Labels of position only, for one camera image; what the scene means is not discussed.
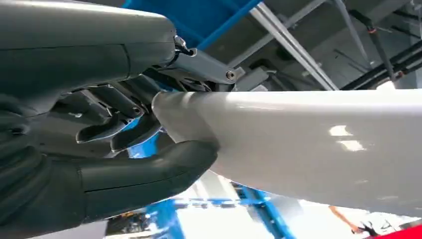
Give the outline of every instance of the bolt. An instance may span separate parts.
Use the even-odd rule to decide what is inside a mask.
[[[132,108],[133,109],[133,112],[136,114],[136,115],[139,115],[139,114],[141,114],[141,109],[140,108],[138,108],[138,107],[133,107]]]
[[[228,70],[225,73],[225,76],[227,77],[228,80],[233,81],[236,78],[236,73],[232,70]]]

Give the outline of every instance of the red object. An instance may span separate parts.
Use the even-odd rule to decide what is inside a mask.
[[[422,238],[422,226],[408,228],[406,230],[391,233],[385,236],[376,237],[377,239],[397,239],[397,238]]]

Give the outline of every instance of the glossy white surface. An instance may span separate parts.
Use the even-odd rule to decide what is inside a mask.
[[[212,170],[309,201],[422,215],[422,91],[160,93],[175,140],[218,143]]]

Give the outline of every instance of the black pipe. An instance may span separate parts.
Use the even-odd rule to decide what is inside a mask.
[[[413,44],[406,50],[390,58],[390,62],[395,64],[399,60],[407,57],[409,54],[412,54],[414,51],[419,50],[420,48],[422,48],[422,40],[418,41],[417,43]],[[379,66],[375,67],[372,71],[367,72],[366,74],[360,76],[356,80],[345,85],[344,87],[341,88],[341,90],[344,90],[344,91],[356,90],[357,88],[360,88],[360,86],[362,86],[363,84],[366,84],[369,80],[371,80],[373,77],[380,74],[384,70],[385,70],[384,64],[380,64]]]
[[[384,48],[381,44],[380,36],[378,35],[378,32],[377,32],[377,28],[374,26],[374,23],[372,22],[372,20],[368,18],[367,16],[361,14],[357,10],[350,10],[349,13],[350,15],[352,15],[352,17],[354,17],[355,19],[357,19],[358,21],[360,21],[362,24],[366,26],[366,28],[368,29],[369,36],[372,40],[372,43],[375,45],[375,48],[377,49],[378,54],[381,57],[381,60],[384,62],[384,65],[387,69],[390,79],[392,81],[395,81],[396,76],[394,75],[393,65],[391,64],[390,59],[388,59],[388,56],[384,51]]]
[[[403,34],[405,34],[405,35],[407,35],[407,36],[411,36],[411,37],[417,38],[417,39],[419,39],[419,40],[421,39],[421,37],[420,37],[420,36],[418,36],[418,35],[416,35],[416,34],[413,34],[413,33],[411,33],[409,30],[403,29],[403,28],[401,28],[401,27],[398,27],[398,26],[393,25],[393,26],[391,26],[391,29],[396,30],[396,31],[398,31],[398,32],[401,32],[401,33],[403,33]]]
[[[422,59],[422,51],[414,54],[413,56],[409,57],[407,60],[397,64],[394,66],[394,72],[403,72],[408,66],[412,65],[413,63],[417,62],[418,60]],[[388,78],[388,73],[384,72],[383,74],[367,81],[365,84],[356,88],[356,90],[368,90],[373,88],[374,86],[382,83],[382,81]]]
[[[421,67],[422,67],[422,62],[416,64],[415,66],[412,66],[411,68],[406,68],[406,69],[404,69],[402,71],[403,71],[403,74],[404,75],[407,75],[407,74],[409,74],[409,73],[411,73],[413,71],[417,71]]]
[[[405,17],[405,18],[409,18],[409,19],[412,19],[412,20],[419,21],[418,16],[404,12],[404,11],[397,10],[397,11],[394,11],[393,13],[397,16],[402,16],[402,17]]]

